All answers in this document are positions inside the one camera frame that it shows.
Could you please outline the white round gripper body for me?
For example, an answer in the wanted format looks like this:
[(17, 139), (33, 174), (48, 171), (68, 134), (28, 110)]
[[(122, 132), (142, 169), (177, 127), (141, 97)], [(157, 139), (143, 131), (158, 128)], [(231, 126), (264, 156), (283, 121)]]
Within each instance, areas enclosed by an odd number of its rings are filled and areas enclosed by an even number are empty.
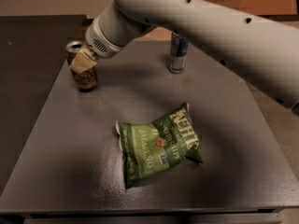
[(88, 27), (85, 34), (86, 43), (98, 57), (104, 59), (112, 58), (122, 50), (122, 47), (114, 45), (105, 37), (100, 28), (99, 21), (100, 18), (97, 17)]

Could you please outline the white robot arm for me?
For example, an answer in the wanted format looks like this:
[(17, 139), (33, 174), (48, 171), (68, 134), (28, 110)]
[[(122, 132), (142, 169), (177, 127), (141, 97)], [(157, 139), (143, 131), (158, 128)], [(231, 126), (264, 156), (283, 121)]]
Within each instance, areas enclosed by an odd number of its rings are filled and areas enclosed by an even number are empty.
[(299, 29), (203, 0), (113, 0), (87, 29), (71, 69), (81, 74), (158, 26), (284, 107), (298, 107)]

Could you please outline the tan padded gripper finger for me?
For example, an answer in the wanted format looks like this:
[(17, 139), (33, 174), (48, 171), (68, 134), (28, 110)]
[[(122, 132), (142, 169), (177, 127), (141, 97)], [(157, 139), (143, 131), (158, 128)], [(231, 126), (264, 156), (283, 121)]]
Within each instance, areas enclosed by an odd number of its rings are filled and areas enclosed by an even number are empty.
[(81, 74), (97, 64), (97, 56), (89, 47), (82, 47), (73, 59), (70, 69), (77, 74)]

